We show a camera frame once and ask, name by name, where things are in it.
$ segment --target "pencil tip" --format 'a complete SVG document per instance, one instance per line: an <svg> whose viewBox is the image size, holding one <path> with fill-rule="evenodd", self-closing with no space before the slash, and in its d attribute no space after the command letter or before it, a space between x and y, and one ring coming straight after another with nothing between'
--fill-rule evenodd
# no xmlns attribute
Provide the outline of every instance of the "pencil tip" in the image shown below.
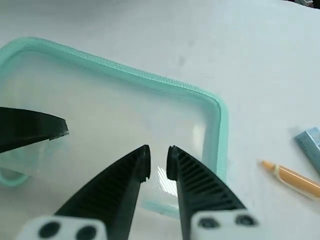
<svg viewBox="0 0 320 240"><path fill-rule="evenodd" d="M262 166L269 172L273 171L275 169L275 165L268 161L262 161Z"/></svg>

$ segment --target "blue plastic item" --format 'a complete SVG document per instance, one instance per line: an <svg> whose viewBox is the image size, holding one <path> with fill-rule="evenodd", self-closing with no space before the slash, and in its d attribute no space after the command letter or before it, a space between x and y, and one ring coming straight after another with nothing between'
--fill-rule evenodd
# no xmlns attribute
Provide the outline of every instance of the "blue plastic item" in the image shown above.
<svg viewBox="0 0 320 240"><path fill-rule="evenodd" d="M320 173L320 130L311 128L295 137L296 142L302 148L315 169Z"/></svg>

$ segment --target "pencil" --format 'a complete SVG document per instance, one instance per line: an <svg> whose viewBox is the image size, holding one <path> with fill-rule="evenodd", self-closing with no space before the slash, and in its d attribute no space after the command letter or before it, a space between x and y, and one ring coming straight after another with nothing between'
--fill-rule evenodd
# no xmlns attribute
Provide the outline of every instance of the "pencil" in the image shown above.
<svg viewBox="0 0 320 240"><path fill-rule="evenodd" d="M312 195L320 198L320 185L282 165L273 164L268 161L262 161L262 166L273 173L281 182L292 186L295 190L308 197Z"/></svg>

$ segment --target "black plastic jaw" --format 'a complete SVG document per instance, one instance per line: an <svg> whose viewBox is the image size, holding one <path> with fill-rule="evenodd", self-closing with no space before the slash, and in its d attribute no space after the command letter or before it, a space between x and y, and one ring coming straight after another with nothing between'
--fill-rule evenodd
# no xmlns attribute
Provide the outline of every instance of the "black plastic jaw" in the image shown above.
<svg viewBox="0 0 320 240"><path fill-rule="evenodd" d="M69 134L66 121L42 112L0 107L0 153Z"/></svg>
<svg viewBox="0 0 320 240"><path fill-rule="evenodd" d="M148 145L132 151L93 178L55 214L104 222L109 240L127 240L140 184L150 178Z"/></svg>
<svg viewBox="0 0 320 240"><path fill-rule="evenodd" d="M196 212L245 209L212 171L177 146L168 150L166 175L176 181L184 240L190 240L191 218Z"/></svg>

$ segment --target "white table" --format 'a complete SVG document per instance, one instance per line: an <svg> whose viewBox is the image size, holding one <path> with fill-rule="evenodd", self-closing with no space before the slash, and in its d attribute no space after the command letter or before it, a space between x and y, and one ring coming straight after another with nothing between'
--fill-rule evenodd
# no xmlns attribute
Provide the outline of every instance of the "white table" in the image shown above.
<svg viewBox="0 0 320 240"><path fill-rule="evenodd" d="M320 236L318 206L265 173L257 159L320 182L293 141L320 124L320 46L314 44L320 33L312 24L319 21L319 10L279 0L2 0L0 46L21 36L46 38L218 94L229 110L227 184L287 239L313 240ZM8 190L0 190L5 201ZM21 221L65 200L51 202L47 191L46 206L32 206ZM18 231L4 213L0 208L8 229L1 239ZM145 215L149 232L133 223L132 239L179 238L171 219L163 225Z"/></svg>

